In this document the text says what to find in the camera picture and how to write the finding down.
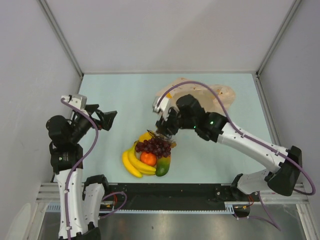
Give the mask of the translucent peach plastic bag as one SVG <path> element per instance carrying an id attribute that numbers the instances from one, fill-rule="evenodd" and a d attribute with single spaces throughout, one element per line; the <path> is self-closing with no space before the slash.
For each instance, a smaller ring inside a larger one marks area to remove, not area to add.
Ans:
<path id="1" fill-rule="evenodd" d="M 219 99 L 217 99 L 206 87 L 194 83 L 178 86 L 177 88 L 170 90 L 165 97 L 170 99 L 170 106 L 173 107 L 176 112 L 179 111 L 177 106 L 178 99 L 190 94 L 198 100 L 201 107 L 204 108 L 206 112 L 216 112 L 224 115 L 225 113 L 219 102 L 222 102 L 224 108 L 228 110 L 236 98 L 236 93 L 227 85 L 213 84 L 209 87 L 216 95 L 218 95 Z"/>

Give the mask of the dark red fake grape bunch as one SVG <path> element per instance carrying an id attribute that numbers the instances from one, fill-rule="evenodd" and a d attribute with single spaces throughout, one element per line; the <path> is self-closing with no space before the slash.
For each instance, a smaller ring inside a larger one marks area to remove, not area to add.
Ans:
<path id="1" fill-rule="evenodd" d="M 175 141 L 170 140 L 160 133 L 151 130 L 147 130 L 146 132 L 149 132 L 152 135 L 152 138 L 148 141 L 145 140 L 144 142 L 139 142 L 139 140 L 137 140 L 135 146 L 136 153 L 147 152 L 156 155 L 158 159 L 162 157 L 166 158 L 171 155 L 172 148 L 177 146 Z"/>

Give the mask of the yellow fake bell pepper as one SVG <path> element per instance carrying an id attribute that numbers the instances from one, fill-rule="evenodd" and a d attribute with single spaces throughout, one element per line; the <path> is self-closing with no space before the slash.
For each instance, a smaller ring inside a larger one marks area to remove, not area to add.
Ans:
<path id="1" fill-rule="evenodd" d="M 138 138 L 138 140 L 139 140 L 139 142 L 144 142 L 144 141 L 149 141 L 149 140 L 151 140 L 152 139 L 152 135 L 149 133 L 149 132 L 145 132 L 144 134 L 142 134 L 139 138 Z"/>

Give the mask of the green fake fruit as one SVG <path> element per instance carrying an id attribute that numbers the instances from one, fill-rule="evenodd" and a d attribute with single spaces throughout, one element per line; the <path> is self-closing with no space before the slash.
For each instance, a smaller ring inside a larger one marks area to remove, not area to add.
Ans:
<path id="1" fill-rule="evenodd" d="M 159 158 L 156 163 L 155 175 L 157 177 L 162 177 L 162 176 L 166 175 L 170 169 L 170 165 L 171 165 L 171 157 L 170 156 Z"/>

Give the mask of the yellow fake banana bunch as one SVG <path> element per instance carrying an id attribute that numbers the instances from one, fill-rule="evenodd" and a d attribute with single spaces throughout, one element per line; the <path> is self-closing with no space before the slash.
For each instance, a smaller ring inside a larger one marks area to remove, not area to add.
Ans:
<path id="1" fill-rule="evenodd" d="M 134 177 L 142 178 L 143 176 L 154 176 L 156 168 L 141 162 L 135 154 L 137 141 L 134 142 L 131 148 L 127 149 L 122 154 L 122 163 L 125 169 Z"/>

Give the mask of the fake orange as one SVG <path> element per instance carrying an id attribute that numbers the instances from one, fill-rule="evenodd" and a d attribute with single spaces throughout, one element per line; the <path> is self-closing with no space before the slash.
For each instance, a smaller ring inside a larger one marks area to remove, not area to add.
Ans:
<path id="1" fill-rule="evenodd" d="M 140 161 L 148 166 L 154 167 L 157 163 L 157 157 L 151 152 L 142 152 Z"/>

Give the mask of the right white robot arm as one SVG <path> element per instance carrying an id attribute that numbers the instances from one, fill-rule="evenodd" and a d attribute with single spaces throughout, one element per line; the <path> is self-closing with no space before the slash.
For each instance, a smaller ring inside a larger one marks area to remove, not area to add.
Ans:
<path id="1" fill-rule="evenodd" d="M 302 168 L 300 148 L 292 146 L 287 149 L 256 139 L 226 116 L 205 111 L 190 94 L 180 97 L 176 106 L 172 106 L 171 99 L 167 97 L 156 97 L 153 111 L 160 115 L 156 122 L 158 134 L 170 139 L 178 130 L 194 130 L 203 140 L 229 146 L 265 167 L 264 170 L 235 177 L 230 188 L 235 200 L 242 201 L 249 194 L 268 189 L 287 197 L 294 192 Z"/>

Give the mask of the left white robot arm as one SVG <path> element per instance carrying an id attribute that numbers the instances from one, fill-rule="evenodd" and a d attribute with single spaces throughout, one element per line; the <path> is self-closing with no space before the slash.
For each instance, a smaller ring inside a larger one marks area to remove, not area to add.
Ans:
<path id="1" fill-rule="evenodd" d="M 82 182 L 83 160 L 88 156 L 79 144 L 90 128 L 96 132 L 109 131 L 117 111 L 102 112 L 99 105 L 90 104 L 73 109 L 72 119 L 62 115 L 51 117 L 46 123 L 50 164 L 55 173 L 60 197 L 60 240 L 99 240 L 98 227 L 101 200 L 110 196 L 107 178 L 88 177 Z"/>

